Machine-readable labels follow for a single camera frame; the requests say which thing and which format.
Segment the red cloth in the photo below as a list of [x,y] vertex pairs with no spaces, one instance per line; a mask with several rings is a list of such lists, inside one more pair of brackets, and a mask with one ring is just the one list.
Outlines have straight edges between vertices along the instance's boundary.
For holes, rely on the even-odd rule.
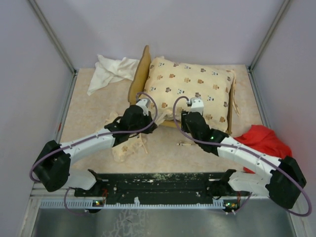
[[251,125],[241,136],[235,137],[238,142],[277,158],[292,157],[292,150],[276,136],[275,132],[263,125]]

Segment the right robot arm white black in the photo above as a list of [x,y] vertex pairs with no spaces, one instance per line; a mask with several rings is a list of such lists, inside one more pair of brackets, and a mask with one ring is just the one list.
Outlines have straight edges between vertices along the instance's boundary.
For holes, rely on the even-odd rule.
[[259,152],[229,136],[210,128],[199,112],[181,112],[181,129],[207,153],[235,161],[252,173],[229,170],[224,181],[233,191],[267,196],[279,206],[292,209],[306,179],[290,157],[278,158]]

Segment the white cloth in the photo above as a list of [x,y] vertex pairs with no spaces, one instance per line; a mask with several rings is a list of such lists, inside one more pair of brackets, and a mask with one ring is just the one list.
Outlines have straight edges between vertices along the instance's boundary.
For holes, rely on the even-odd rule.
[[114,60],[100,54],[97,55],[97,58],[95,71],[87,90],[87,95],[89,96],[110,83],[119,82],[124,79],[133,81],[140,62],[137,59],[126,57],[121,60]]

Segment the left aluminium frame post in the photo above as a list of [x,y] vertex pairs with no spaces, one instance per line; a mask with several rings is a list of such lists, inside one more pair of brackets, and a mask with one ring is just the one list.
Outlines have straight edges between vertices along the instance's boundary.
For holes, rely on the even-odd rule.
[[38,21],[42,25],[46,35],[48,36],[49,40],[51,41],[52,45],[56,49],[57,53],[59,54],[59,56],[62,59],[62,61],[64,62],[64,64],[70,70],[72,75],[75,75],[77,70],[73,66],[73,63],[72,63],[68,53],[66,52],[64,46],[62,45],[61,41],[57,37],[57,34],[53,30],[49,21],[45,17],[45,15],[44,15],[42,9],[40,8],[39,4],[37,3],[37,1],[36,0],[26,0],[26,2],[29,4],[34,15],[37,17]]

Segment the aluminium frame post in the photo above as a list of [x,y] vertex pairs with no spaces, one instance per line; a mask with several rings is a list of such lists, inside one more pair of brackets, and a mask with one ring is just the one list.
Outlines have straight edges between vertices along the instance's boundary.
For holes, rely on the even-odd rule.
[[282,19],[284,18],[284,16],[286,15],[288,9],[290,8],[292,4],[292,0],[284,0],[282,2],[282,5],[280,6],[280,9],[278,10],[275,18],[273,19],[266,35],[264,36],[259,49],[257,50],[253,60],[251,61],[250,65],[248,66],[248,71],[250,73],[252,73],[255,69],[255,67],[257,66],[260,58],[262,57],[265,49],[267,48],[267,46],[269,45],[272,37],[274,36],[279,24],[281,23]]
[[62,45],[61,41],[57,37],[57,34],[53,30],[49,21],[45,17],[45,15],[44,15],[42,9],[40,8],[39,4],[37,3],[37,1],[36,0],[26,0],[26,2],[29,4],[34,15],[37,17],[38,21],[42,25],[46,35],[48,36],[49,40],[51,41],[52,45],[56,49],[57,53],[59,54],[59,56],[62,59],[62,61],[64,62],[64,64],[70,70],[72,75],[75,75],[77,70],[73,66],[73,63],[72,63],[68,53],[66,52],[64,46]]

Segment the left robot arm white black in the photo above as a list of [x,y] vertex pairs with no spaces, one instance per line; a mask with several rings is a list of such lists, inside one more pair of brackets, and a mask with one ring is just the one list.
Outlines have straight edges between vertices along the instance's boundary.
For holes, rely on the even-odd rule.
[[60,188],[90,190],[97,183],[97,173],[71,166],[97,151],[122,144],[131,134],[152,133],[157,128],[155,120],[146,106],[131,105],[96,133],[63,144],[51,140],[33,164],[30,179],[42,183],[48,192]]

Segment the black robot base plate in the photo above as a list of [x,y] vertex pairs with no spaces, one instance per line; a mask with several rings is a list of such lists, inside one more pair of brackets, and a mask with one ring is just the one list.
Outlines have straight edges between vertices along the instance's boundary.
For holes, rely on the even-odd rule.
[[80,198],[100,197],[106,204],[212,204],[221,197],[245,197],[247,191],[234,191],[226,172],[196,173],[104,173],[90,190],[75,189]]

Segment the small cream print pillow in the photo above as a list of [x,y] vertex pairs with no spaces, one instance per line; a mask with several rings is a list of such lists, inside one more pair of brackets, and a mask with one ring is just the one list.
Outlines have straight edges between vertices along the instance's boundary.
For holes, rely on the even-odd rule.
[[148,151],[145,147],[147,139],[144,135],[132,135],[127,141],[112,147],[112,154],[115,162],[124,162],[129,156],[135,154],[139,148],[143,148],[145,153]]

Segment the right aluminium frame post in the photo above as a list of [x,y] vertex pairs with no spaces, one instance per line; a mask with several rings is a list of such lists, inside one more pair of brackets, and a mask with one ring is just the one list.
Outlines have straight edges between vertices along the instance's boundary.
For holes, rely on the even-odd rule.
[[284,16],[286,15],[288,9],[290,8],[292,4],[292,0],[284,0],[282,2],[282,5],[280,6],[280,9],[278,10],[275,18],[273,19],[266,35],[264,36],[259,49],[257,50],[253,60],[251,61],[250,65],[248,66],[248,71],[250,73],[252,73],[255,69],[255,67],[257,66],[260,58],[262,57],[265,49],[267,48],[267,46],[269,45],[272,37],[274,36],[279,24],[281,23],[282,19],[284,18]]

